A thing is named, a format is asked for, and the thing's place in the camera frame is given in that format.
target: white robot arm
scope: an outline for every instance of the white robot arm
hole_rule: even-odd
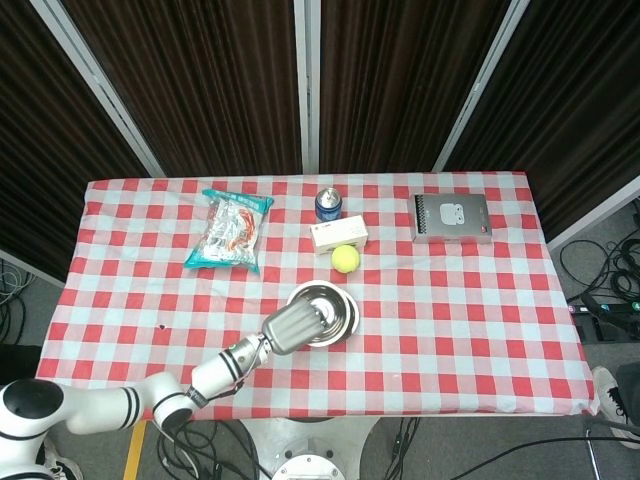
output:
[[[121,388],[82,390],[46,380],[18,380],[0,391],[0,480],[50,479],[35,464],[47,431],[66,422],[88,434],[128,428],[150,409],[165,431],[186,422],[210,401],[235,393],[270,352],[288,355],[326,328],[323,315],[304,299],[270,315],[262,332],[250,335],[194,368],[186,392],[168,372]]]

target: stainless steel bowl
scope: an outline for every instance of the stainless steel bowl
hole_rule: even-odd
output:
[[[326,329],[315,337],[309,345],[326,347],[339,340],[345,340],[360,323],[358,306],[351,295],[330,282],[313,280],[296,288],[287,303],[305,298],[322,314]]]

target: white box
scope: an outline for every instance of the white box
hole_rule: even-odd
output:
[[[311,226],[311,238],[316,255],[330,252],[340,245],[362,248],[367,243],[368,236],[362,215]]]

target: tennis ball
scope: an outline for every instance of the tennis ball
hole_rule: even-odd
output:
[[[360,254],[351,245],[340,245],[331,254],[331,265],[340,273],[353,272],[360,265]]]

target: yellow stripe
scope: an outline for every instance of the yellow stripe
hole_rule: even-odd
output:
[[[140,453],[142,453],[142,443],[144,442],[144,430],[147,428],[147,421],[138,422],[133,427],[131,442],[129,442],[129,455],[127,455],[127,466],[124,468],[123,480],[135,480],[138,475],[138,465],[140,465]]]

